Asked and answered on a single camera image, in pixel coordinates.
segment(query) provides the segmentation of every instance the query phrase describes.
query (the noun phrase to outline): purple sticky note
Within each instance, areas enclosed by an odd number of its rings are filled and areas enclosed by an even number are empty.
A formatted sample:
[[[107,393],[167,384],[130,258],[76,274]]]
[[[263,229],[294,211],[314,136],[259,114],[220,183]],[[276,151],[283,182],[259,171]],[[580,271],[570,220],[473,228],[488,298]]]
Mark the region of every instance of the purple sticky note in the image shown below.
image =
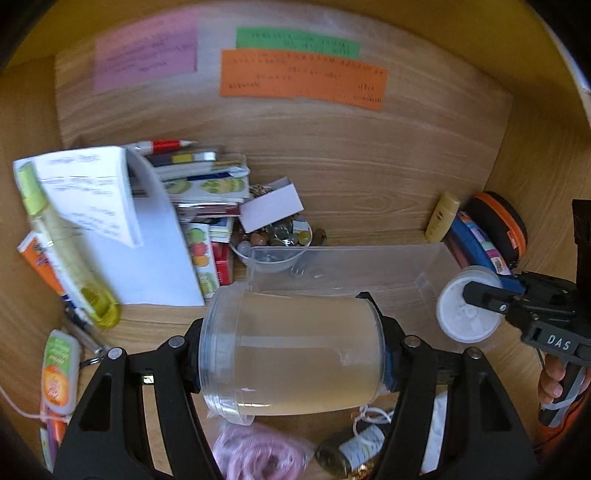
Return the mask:
[[[95,43],[95,93],[197,70],[197,9],[111,31]]]

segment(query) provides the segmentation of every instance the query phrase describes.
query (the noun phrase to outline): white round lid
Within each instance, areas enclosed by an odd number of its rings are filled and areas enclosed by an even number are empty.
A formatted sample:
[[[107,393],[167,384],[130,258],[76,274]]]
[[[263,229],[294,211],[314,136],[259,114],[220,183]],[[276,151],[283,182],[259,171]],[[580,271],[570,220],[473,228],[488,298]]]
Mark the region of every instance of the white round lid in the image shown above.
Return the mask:
[[[445,286],[437,299],[437,321],[445,334],[456,342],[481,342],[501,324],[500,313],[464,301],[464,287],[471,281],[497,288],[502,286],[495,273],[477,265],[466,267]]]

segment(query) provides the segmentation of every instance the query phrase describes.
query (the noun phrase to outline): red box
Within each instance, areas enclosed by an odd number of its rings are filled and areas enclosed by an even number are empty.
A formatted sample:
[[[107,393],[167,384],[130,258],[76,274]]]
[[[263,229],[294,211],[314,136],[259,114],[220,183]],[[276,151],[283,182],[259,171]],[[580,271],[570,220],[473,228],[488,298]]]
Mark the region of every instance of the red box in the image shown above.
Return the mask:
[[[217,278],[220,285],[232,283],[234,256],[228,244],[212,242],[213,257],[216,260]]]

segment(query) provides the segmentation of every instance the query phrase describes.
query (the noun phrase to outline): yellow bottle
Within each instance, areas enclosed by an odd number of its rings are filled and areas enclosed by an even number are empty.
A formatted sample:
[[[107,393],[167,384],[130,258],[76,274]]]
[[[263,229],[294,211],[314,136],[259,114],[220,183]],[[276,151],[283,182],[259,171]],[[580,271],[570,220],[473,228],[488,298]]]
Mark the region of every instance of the yellow bottle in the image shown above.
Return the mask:
[[[431,220],[425,230],[425,238],[430,244],[436,244],[443,240],[443,237],[452,226],[453,219],[460,208],[460,200],[451,193],[445,192],[439,199]]]
[[[17,179],[29,219],[39,243],[72,302],[101,328],[119,323],[121,310],[111,292],[88,268],[72,241],[66,221],[43,192],[32,162],[18,169]]]

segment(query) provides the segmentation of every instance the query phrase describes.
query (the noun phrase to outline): finger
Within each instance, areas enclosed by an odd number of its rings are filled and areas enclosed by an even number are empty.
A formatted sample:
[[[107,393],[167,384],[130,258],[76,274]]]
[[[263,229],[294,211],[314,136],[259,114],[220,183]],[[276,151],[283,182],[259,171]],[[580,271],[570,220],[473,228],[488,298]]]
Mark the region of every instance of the finger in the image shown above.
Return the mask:
[[[546,355],[544,371],[555,380],[562,380],[566,375],[566,368],[554,355]]]
[[[541,384],[538,384],[538,398],[540,399],[540,403],[545,405],[552,403],[554,399],[550,397],[543,389]]]
[[[579,388],[579,393],[583,393],[585,390],[589,388],[589,384],[591,384],[591,368],[587,369],[587,373],[585,374],[585,379],[581,384],[581,388]]]
[[[540,374],[540,385],[550,397],[558,398],[562,395],[560,384],[546,372]]]

